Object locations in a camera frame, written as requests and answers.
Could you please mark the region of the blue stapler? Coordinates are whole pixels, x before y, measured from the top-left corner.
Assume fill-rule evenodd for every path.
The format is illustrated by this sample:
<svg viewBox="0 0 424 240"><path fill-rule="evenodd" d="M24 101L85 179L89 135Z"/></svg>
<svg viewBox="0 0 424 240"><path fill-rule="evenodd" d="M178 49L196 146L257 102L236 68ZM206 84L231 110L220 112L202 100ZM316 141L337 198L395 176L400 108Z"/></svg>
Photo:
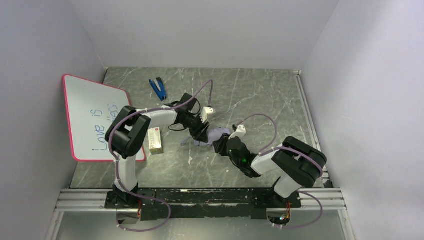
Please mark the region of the blue stapler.
<svg viewBox="0 0 424 240"><path fill-rule="evenodd" d="M155 80L150 79L149 83L161 102L168 98L162 78L157 77Z"/></svg>

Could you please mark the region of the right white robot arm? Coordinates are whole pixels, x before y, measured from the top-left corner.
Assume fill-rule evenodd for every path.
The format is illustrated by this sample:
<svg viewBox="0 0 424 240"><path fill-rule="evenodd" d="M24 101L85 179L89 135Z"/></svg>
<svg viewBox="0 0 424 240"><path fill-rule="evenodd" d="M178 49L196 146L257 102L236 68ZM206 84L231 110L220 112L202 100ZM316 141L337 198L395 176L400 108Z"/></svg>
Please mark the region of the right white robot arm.
<svg viewBox="0 0 424 240"><path fill-rule="evenodd" d="M212 143L214 151L229 157L232 164L249 178L259 178L267 172L280 169L283 174L272 189L286 199L300 188L311 188L323 175L328 161L321 151L293 136L264 153L250 152L239 137L224 134Z"/></svg>

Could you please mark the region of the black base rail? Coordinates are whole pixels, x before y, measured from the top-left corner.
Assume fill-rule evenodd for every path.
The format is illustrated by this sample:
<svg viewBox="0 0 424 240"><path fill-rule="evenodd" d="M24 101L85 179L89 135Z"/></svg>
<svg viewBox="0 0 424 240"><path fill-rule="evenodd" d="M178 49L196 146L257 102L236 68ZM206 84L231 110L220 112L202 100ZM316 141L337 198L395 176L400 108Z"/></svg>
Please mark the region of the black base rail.
<svg viewBox="0 0 424 240"><path fill-rule="evenodd" d="M140 188L138 198L109 191L104 208L130 214L141 221L166 219L238 218L267 219L268 209L298 209L297 192L283 198L270 187L255 188Z"/></svg>

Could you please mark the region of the lavender folding umbrella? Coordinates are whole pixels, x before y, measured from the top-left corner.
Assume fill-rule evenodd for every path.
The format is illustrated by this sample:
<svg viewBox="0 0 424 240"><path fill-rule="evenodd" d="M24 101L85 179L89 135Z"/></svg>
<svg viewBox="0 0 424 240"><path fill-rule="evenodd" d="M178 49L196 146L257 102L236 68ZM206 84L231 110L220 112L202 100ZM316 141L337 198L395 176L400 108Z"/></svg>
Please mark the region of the lavender folding umbrella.
<svg viewBox="0 0 424 240"><path fill-rule="evenodd" d="M222 127L217 127L217 128L213 128L213 129L209 129L207 131L207 137L208 137L208 142L201 142L198 140L193 140L193 138L191 136L184 138L180 145L184 146L188 143L193 142L194 146L199 146L199 147L212 147L213 146L213 142L218 141L222 135L227 134L229 135L230 129L229 128L222 128Z"/></svg>

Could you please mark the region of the small beige box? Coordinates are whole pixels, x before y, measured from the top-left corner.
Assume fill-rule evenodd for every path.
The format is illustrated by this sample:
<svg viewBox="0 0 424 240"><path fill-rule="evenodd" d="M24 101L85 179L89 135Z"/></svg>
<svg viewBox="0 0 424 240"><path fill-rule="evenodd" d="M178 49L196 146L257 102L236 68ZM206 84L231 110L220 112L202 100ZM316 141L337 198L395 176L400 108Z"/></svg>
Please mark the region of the small beige box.
<svg viewBox="0 0 424 240"><path fill-rule="evenodd" d="M148 130L148 146L152 155L164 152L160 127L153 127Z"/></svg>

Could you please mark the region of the pink framed whiteboard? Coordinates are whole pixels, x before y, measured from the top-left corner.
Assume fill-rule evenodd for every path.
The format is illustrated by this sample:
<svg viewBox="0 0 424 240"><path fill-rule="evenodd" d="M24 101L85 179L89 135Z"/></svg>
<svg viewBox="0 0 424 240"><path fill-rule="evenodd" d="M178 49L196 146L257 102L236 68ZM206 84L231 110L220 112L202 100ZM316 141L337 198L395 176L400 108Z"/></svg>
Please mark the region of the pink framed whiteboard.
<svg viewBox="0 0 424 240"><path fill-rule="evenodd" d="M131 105L126 91L65 74L62 77L72 157L112 162L106 133L120 110Z"/></svg>

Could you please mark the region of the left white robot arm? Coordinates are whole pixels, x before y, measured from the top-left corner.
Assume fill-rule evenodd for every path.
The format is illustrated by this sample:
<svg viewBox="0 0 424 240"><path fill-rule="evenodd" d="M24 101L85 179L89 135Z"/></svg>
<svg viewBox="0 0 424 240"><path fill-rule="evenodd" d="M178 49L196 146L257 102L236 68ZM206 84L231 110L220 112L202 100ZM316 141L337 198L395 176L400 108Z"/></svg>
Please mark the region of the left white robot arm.
<svg viewBox="0 0 424 240"><path fill-rule="evenodd" d="M214 114L210 106L199 107L199 101L184 94L181 100L161 107L137 109L125 106L106 132L108 149L114 157L115 181L108 192L106 205L133 207L138 202L138 181L136 177L136 156L143 147L149 129L161 126L181 125L188 129L191 137L198 142L209 141L207 119Z"/></svg>

